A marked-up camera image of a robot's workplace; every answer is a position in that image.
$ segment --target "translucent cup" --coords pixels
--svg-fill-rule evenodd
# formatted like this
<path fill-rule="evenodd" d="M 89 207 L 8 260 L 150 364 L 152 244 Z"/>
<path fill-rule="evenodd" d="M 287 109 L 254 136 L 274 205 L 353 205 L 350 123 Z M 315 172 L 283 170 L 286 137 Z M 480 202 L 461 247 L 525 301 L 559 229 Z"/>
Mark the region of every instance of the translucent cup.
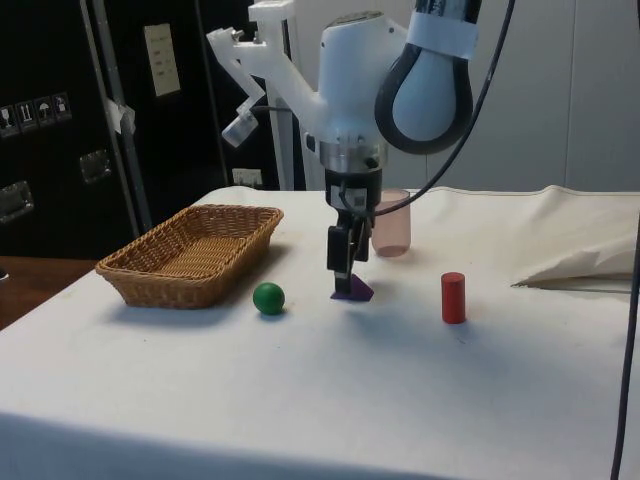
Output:
<path fill-rule="evenodd" d="M 393 207 L 407 198 L 409 192 L 406 190 L 383 190 L 382 201 L 376 210 Z M 380 257 L 399 257 L 407 253 L 411 247 L 411 207 L 376 217 L 371 243 Z"/>

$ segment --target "wicker basket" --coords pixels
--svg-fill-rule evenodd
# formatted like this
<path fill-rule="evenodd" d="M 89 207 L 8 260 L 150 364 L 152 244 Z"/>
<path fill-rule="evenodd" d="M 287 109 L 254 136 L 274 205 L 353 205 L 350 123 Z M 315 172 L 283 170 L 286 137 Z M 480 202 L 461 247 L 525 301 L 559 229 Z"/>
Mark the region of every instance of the wicker basket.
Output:
<path fill-rule="evenodd" d="M 127 305 L 206 308 L 267 253 L 276 208 L 190 207 L 96 266 Z"/>

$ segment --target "black cabinet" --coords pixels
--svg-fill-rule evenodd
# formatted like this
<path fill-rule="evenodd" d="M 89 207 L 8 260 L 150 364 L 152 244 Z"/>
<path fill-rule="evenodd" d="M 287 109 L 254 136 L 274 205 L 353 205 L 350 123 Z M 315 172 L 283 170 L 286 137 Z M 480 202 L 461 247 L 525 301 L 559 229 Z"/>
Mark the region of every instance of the black cabinet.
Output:
<path fill-rule="evenodd" d="M 1 25 L 0 255 L 100 258 L 134 225 L 80 5 L 4 2 Z"/>
<path fill-rule="evenodd" d="M 101 258 L 226 186 L 227 165 L 278 187 L 268 116 L 239 150 L 220 136 L 245 95 L 204 33 L 249 27 L 248 5 L 4 2 L 0 255 Z M 131 135 L 114 131 L 108 98 L 135 112 Z"/>

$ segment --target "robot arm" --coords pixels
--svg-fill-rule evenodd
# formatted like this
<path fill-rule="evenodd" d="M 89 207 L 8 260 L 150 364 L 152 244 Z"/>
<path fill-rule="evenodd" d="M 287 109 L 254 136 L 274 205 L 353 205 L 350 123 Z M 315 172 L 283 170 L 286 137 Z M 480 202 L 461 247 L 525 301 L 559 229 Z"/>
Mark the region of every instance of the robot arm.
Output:
<path fill-rule="evenodd" d="M 254 42 L 240 42 L 232 29 L 207 36 L 249 95 L 223 136 L 237 146 L 257 126 L 250 109 L 264 91 L 251 75 L 269 81 L 314 139 L 325 168 L 326 201 L 338 213 L 329 229 L 327 266 L 336 291 L 349 294 L 354 261 L 368 260 L 388 144 L 414 154 L 437 152 L 469 121 L 466 62 L 480 0 L 416 0 L 409 31 L 381 12 L 337 19 L 322 35 L 317 92 L 283 53 L 282 22 L 294 6 L 295 0 L 251 6 L 250 19 L 263 36 Z"/>

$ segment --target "purple block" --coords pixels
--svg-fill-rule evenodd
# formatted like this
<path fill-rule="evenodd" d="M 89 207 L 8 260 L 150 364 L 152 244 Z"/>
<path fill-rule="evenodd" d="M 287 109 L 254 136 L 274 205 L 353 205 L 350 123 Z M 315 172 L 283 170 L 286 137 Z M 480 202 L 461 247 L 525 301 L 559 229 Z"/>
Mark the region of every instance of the purple block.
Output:
<path fill-rule="evenodd" d="M 351 302 L 369 302 L 373 298 L 373 290 L 369 285 L 364 283 L 360 278 L 352 274 L 351 275 L 351 293 L 345 295 L 335 292 L 331 295 L 332 300 L 349 300 Z"/>

